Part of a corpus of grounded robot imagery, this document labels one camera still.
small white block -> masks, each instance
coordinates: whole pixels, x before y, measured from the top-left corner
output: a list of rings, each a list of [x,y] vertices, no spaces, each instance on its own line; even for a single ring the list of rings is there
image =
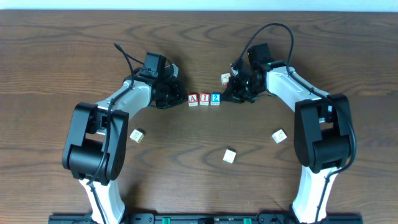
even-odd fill
[[[286,134],[283,132],[283,130],[279,130],[277,132],[275,132],[272,135],[272,138],[275,140],[275,142],[278,144],[281,141],[285,140],[287,138]]]
[[[221,75],[221,84],[223,84],[223,86],[226,86],[229,82],[229,78],[231,77],[231,74],[229,73],[225,73]]]
[[[225,155],[224,155],[224,161],[229,162],[229,163],[233,163],[234,159],[236,156],[236,152],[233,152],[231,150],[226,150],[225,151]]]
[[[188,95],[188,104],[189,104],[189,106],[198,106],[198,95],[197,94],[189,94]]]
[[[209,93],[200,93],[200,102],[202,106],[208,106],[210,103],[210,94]]]
[[[141,142],[141,140],[144,138],[144,134],[142,134],[140,131],[135,129],[130,134],[130,138],[131,138],[131,140],[133,140],[139,144]]]

white robotic arm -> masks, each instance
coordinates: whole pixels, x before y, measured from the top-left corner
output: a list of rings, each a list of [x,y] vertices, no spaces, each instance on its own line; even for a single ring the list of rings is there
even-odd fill
[[[177,66],[165,66],[166,60],[148,53],[144,68],[135,70],[138,76],[127,77],[107,99],[95,105],[80,103],[73,112],[63,166],[84,186],[93,209],[91,220],[96,223],[121,223],[125,215],[116,178],[124,162],[128,122],[151,101],[166,109],[187,100],[177,80]],[[103,134],[105,141],[87,139],[86,133]]]
[[[293,67],[290,67],[296,78],[300,79],[302,83],[310,88],[315,88],[309,82],[300,77]],[[295,110],[296,102],[303,100],[320,100],[321,98],[313,93],[310,93],[304,86],[296,82],[291,75],[287,74],[285,67],[274,68],[267,72],[267,89],[270,93],[278,96],[290,109]],[[325,91],[318,90],[324,96],[329,95]],[[317,207],[322,197],[322,190],[325,186],[326,176],[337,170],[337,167],[330,167],[321,170],[315,174],[311,168],[302,166],[302,174],[300,179],[300,187],[296,199],[293,201],[293,211],[300,223],[312,223],[317,214]],[[326,188],[326,193],[319,211],[318,221],[326,217],[326,203],[330,194],[331,186],[335,180],[336,175],[331,176],[330,182]]]

blue number 2 block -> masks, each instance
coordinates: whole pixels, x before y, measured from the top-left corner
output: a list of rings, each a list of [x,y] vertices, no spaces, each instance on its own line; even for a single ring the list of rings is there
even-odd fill
[[[212,93],[211,94],[211,103],[210,105],[220,105],[221,101],[221,94],[219,93]]]

robotic arm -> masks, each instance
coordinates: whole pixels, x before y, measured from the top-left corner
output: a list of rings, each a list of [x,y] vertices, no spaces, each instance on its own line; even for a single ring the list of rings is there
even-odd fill
[[[362,224],[360,216],[326,215],[325,210],[336,174],[347,169],[355,156],[348,99],[342,94],[330,95],[318,90],[301,78],[289,64],[291,50],[292,47],[286,62],[275,61],[267,44],[251,47],[248,49],[250,68],[243,65],[242,53],[231,66],[234,76],[229,78],[221,96],[223,101],[254,103],[260,93],[268,91],[294,111],[294,148],[302,164],[302,175],[289,213],[264,212],[256,216],[127,215],[116,179],[126,153],[128,121],[153,101],[157,108],[166,109],[187,100],[187,92],[177,79],[177,66],[170,63],[166,67],[165,57],[148,53],[144,67],[132,72],[139,72],[139,75],[127,77],[116,93],[95,105],[79,103],[76,106],[62,163],[84,186],[93,213],[84,216],[52,215],[49,224],[296,224],[318,221],[322,224]],[[322,130],[320,123],[323,122],[332,123],[332,128]],[[86,133],[104,134],[105,141],[88,139]]]
[[[127,77],[123,86],[107,99],[95,105],[79,103],[75,107],[62,164],[84,186],[93,208],[91,219],[97,223],[120,223],[125,212],[116,178],[126,153],[128,122],[152,101],[157,108],[166,109],[187,100],[187,92],[177,79],[178,67],[174,64],[166,67],[165,63],[165,57],[148,53],[144,68],[135,71],[139,75],[134,81]],[[108,120],[111,101],[114,104]],[[108,127],[110,132],[105,142],[86,138],[86,133],[107,135]],[[94,177],[104,156],[106,141],[109,141],[106,162]],[[93,177],[95,180],[87,185]]]
[[[302,175],[292,210],[300,223],[321,221],[326,218],[326,203],[336,177],[333,174],[353,154],[348,99],[342,94],[329,95],[318,90],[300,77],[294,67],[287,69],[288,62],[275,61],[267,44],[248,49],[248,57],[252,72],[241,59],[231,65],[234,76],[229,78],[221,99],[254,103],[267,90],[295,112],[294,146]],[[324,122],[333,123],[333,127],[321,130],[319,124]]]

red letter a block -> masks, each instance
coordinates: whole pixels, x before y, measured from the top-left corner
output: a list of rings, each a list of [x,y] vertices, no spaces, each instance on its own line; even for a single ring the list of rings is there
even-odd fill
[[[198,106],[198,95],[197,94],[189,94],[188,95],[188,104],[189,104],[189,106]]]

